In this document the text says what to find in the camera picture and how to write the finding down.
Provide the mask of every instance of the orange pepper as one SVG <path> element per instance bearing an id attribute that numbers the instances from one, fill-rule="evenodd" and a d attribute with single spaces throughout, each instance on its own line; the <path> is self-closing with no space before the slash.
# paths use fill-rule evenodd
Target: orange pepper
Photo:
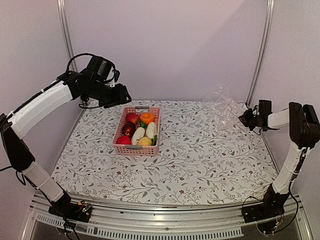
<path id="1" fill-rule="evenodd" d="M 141 114 L 140 119 L 142 122 L 148 125 L 149 123 L 155 121 L 155 115 L 153 115 L 152 113 L 143 113 Z"/>

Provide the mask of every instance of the green vegetable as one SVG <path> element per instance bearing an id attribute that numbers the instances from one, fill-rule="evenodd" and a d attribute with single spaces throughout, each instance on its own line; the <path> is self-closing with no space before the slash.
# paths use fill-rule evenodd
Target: green vegetable
<path id="1" fill-rule="evenodd" d="M 155 135 L 154 138 L 152 138 L 151 146 L 155 146 L 157 144 L 158 135 Z"/>
<path id="2" fill-rule="evenodd" d="M 140 127 L 145 128 L 147 124 L 145 124 L 141 119 L 139 118 Z"/>

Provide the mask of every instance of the patterned mat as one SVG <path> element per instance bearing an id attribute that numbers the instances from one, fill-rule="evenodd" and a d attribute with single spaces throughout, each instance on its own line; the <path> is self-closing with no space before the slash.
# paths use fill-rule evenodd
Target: patterned mat
<path id="1" fill-rule="evenodd" d="M 118 155 L 112 141 L 123 106 L 88 109 L 52 173 L 68 192 L 150 204 L 227 204 L 260 198 L 277 176 L 261 136 L 241 123 L 214 132 L 200 102 L 128 106 L 161 107 L 158 155 Z"/>

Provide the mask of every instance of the black wire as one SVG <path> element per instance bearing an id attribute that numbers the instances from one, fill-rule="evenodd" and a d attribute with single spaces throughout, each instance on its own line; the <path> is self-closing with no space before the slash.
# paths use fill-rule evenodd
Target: black wire
<path id="1" fill-rule="evenodd" d="M 76 58 L 80 57 L 80 56 L 92 56 L 92 57 L 95 57 L 96 55 L 94 55 L 94 54 L 92 54 L 92 53 L 84 52 L 84 53 L 80 53 L 80 54 L 78 54 L 78 55 L 73 56 L 73 57 L 69 60 L 68 64 L 66 65 L 66 70 L 65 70 L 66 73 L 69 72 L 69 68 L 70 68 L 70 65 L 71 65 L 72 61 L 75 60 Z"/>
<path id="2" fill-rule="evenodd" d="M 293 196 L 292 192 L 291 192 L 291 185 L 292 185 L 292 181 L 290 181 L 289 183 L 289 193 L 290 193 L 290 196 L 291 198 L 295 201 L 295 204 L 296 204 L 296 210 L 295 210 L 295 214 L 293 216 L 293 218 L 291 219 L 291 221 L 285 225 L 283 228 L 281 228 L 280 230 L 276 230 L 274 233 L 278 233 L 278 232 L 281 232 L 282 230 L 286 229 L 296 218 L 297 214 L 298 214 L 298 210 L 299 210 L 299 203 L 297 201 L 297 199 Z"/>
<path id="3" fill-rule="evenodd" d="M 12 168 L 12 166 L 6 166 L 6 167 L 0 169 L 0 172 L 2 172 L 2 171 L 4 171 L 4 170 L 7 170 L 7 169 L 11 169 L 11 168 Z"/>
<path id="4" fill-rule="evenodd" d="M 86 105 L 86 102 L 84 104 L 79 103 L 78 106 L 81 109 L 98 109 L 98 108 L 103 108 L 104 106 L 107 106 L 107 104 L 103 106 L 85 106 L 85 105 Z"/>
<path id="5" fill-rule="evenodd" d="M 260 136 L 260 135 L 261 135 L 261 130 L 262 130 L 262 128 L 260 128 L 259 133 L 257 133 L 257 132 L 254 131 L 254 130 L 252 130 L 252 132 L 254 132 L 254 133 L 257 134 L 258 136 Z"/>
<path id="6" fill-rule="evenodd" d="M 248 199 L 255 199 L 255 200 L 259 201 L 259 202 L 263 202 L 262 200 L 254 197 L 254 196 L 248 196 L 248 197 L 243 201 L 241 210 L 244 208 L 245 202 L 246 202 Z"/>
<path id="7" fill-rule="evenodd" d="M 67 225 L 73 230 L 73 233 L 74 233 L 76 239 L 77 239 L 77 240 L 80 240 L 80 238 L 79 238 L 79 236 L 78 236 L 75 228 L 70 225 L 70 222 L 69 222 L 66 218 L 63 218 L 63 220 L 65 221 L 65 224 L 63 225 L 65 236 L 66 236 L 69 240 L 73 240 L 71 237 L 69 237 L 69 235 L 68 235 L 68 233 L 67 233 L 67 227 L 66 227 L 66 224 L 67 224 Z"/>
<path id="8" fill-rule="evenodd" d="M 18 175 L 18 171 L 15 171 L 15 176 L 23 186 L 27 185 L 26 180 L 25 180 L 25 176 L 23 174 L 21 174 L 22 180 L 20 179 L 20 177 Z"/>
<path id="9" fill-rule="evenodd" d="M 50 203 L 50 205 L 54 208 L 54 210 L 62 216 L 62 219 L 63 219 L 64 222 L 65 222 L 64 232 L 66 233 L 66 224 L 67 224 L 67 225 L 72 229 L 74 235 L 76 236 L 76 239 L 77 239 L 77 240 L 80 240 L 80 238 L 79 238 L 79 236 L 78 236 L 78 234 L 77 234 L 77 232 L 76 232 L 76 230 L 75 230 L 75 227 L 72 226 L 72 224 L 68 221 L 68 219 L 67 219 L 66 217 L 64 217 L 64 214 L 63 214 L 60 210 L 58 210 L 58 209 L 55 207 L 54 204 L 52 204 L 52 201 L 47 197 L 47 195 L 46 195 L 43 191 L 41 191 L 40 189 L 39 189 L 39 191 L 42 193 L 42 195 L 45 197 L 45 199 Z"/>

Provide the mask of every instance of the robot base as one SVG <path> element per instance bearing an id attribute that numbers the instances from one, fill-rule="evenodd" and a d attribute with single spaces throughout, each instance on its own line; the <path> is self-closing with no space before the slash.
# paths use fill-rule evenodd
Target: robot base
<path id="1" fill-rule="evenodd" d="M 275 210 L 265 211 L 264 204 L 257 204 L 252 206 L 245 206 L 242 208 L 241 213 L 244 218 L 245 223 L 251 223 L 255 221 L 260 221 L 263 219 L 269 219 L 277 217 L 285 213 L 284 208 L 278 208 Z"/>
<path id="2" fill-rule="evenodd" d="M 79 208 L 76 203 L 70 203 L 70 206 L 72 209 Z M 65 215 L 62 216 L 58 211 L 56 211 L 54 207 L 50 206 L 49 213 L 52 215 L 56 215 L 58 217 L 65 217 L 69 220 L 88 223 L 91 217 L 92 208 L 88 209 L 86 212 L 79 211 L 79 212 L 69 213 L 67 216 Z"/>

